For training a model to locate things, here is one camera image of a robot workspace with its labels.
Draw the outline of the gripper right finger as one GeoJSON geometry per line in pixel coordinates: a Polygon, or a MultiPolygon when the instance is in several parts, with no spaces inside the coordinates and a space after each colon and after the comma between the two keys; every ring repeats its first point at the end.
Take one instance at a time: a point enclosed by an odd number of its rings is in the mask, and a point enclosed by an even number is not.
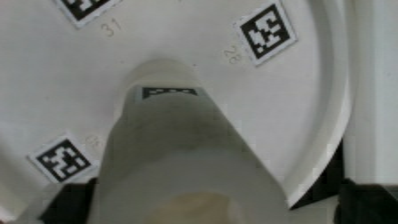
{"type": "Polygon", "coordinates": [[[398,185],[358,184],[344,176],[342,153],[344,147],[337,145],[326,167],[291,210],[335,196],[333,224],[398,224],[398,185]]]}

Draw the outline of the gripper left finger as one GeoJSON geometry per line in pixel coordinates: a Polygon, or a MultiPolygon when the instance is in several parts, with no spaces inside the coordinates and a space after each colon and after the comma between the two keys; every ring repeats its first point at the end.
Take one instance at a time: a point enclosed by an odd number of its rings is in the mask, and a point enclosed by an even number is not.
{"type": "Polygon", "coordinates": [[[38,215],[44,224],[86,224],[97,179],[63,185],[38,215]]]}

